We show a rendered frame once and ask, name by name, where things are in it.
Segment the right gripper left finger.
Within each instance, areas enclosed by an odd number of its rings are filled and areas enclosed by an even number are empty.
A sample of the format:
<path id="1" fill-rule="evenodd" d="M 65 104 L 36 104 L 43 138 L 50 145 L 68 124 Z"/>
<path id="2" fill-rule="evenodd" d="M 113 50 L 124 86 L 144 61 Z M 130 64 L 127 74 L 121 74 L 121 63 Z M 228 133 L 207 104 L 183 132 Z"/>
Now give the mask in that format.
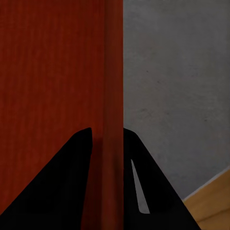
<path id="1" fill-rule="evenodd" d="M 74 134 L 0 215 L 0 230 L 80 230 L 92 129 Z"/>

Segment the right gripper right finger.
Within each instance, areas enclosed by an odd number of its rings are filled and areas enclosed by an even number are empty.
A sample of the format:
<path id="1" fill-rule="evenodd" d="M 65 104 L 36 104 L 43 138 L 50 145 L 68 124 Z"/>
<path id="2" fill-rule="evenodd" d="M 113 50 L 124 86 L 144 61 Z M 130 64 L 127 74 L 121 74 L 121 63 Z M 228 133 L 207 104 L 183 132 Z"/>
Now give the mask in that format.
<path id="1" fill-rule="evenodd" d="M 138 135 L 123 132 L 124 230 L 201 230 Z M 150 214 L 139 211 L 131 160 Z"/>

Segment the storage box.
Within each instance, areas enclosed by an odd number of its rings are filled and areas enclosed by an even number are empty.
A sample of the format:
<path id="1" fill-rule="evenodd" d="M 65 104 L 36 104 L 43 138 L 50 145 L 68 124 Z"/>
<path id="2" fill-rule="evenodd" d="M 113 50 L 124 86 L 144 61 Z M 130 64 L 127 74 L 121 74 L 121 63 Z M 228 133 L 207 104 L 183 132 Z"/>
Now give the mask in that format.
<path id="1" fill-rule="evenodd" d="M 92 129 L 80 230 L 124 230 L 123 0 L 0 0 L 0 215 Z"/>

